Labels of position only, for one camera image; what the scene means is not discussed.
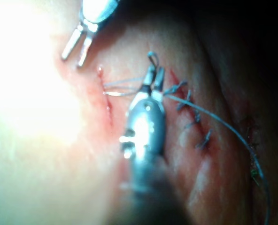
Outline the left arm needle driver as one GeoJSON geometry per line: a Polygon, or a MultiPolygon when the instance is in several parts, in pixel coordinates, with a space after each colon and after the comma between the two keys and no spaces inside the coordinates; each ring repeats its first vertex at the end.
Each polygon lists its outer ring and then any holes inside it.
{"type": "Polygon", "coordinates": [[[119,0],[83,0],[79,20],[85,28],[96,32],[116,10],[119,0]]]}

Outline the left arm needle driver jaw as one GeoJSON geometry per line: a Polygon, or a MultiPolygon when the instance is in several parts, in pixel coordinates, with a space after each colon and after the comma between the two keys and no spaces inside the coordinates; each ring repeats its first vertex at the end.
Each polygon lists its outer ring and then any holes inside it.
{"type": "Polygon", "coordinates": [[[84,65],[84,62],[85,62],[85,59],[87,57],[89,48],[90,48],[90,46],[93,42],[94,34],[91,33],[91,32],[82,32],[82,31],[78,31],[78,32],[79,32],[79,35],[78,35],[77,43],[80,41],[81,37],[85,34],[85,39],[82,43],[81,50],[79,52],[79,59],[78,59],[78,62],[77,62],[77,66],[79,68],[81,68],[84,65]]]}
{"type": "Polygon", "coordinates": [[[70,56],[73,49],[76,47],[77,43],[79,42],[82,33],[83,33],[83,26],[79,24],[73,31],[70,39],[68,40],[66,46],[64,47],[64,50],[61,54],[62,60],[66,60],[70,56]]]}

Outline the right arm needle driver jaw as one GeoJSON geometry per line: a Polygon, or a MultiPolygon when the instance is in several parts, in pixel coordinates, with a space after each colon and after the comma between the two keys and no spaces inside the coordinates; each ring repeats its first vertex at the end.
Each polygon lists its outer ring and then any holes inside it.
{"type": "Polygon", "coordinates": [[[156,73],[154,87],[152,90],[152,98],[155,100],[162,100],[162,90],[165,77],[165,69],[160,67],[156,73]]]}
{"type": "Polygon", "coordinates": [[[139,92],[151,93],[151,85],[154,81],[154,66],[149,66],[143,79],[139,92]]]}

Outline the right arm needle driver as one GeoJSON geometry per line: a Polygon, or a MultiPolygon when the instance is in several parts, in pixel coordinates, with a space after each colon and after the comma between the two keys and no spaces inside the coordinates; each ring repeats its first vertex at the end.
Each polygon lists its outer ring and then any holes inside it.
{"type": "Polygon", "coordinates": [[[162,101],[158,90],[134,97],[126,113],[125,133],[119,138],[125,159],[141,162],[163,155],[166,111],[162,101]]]}

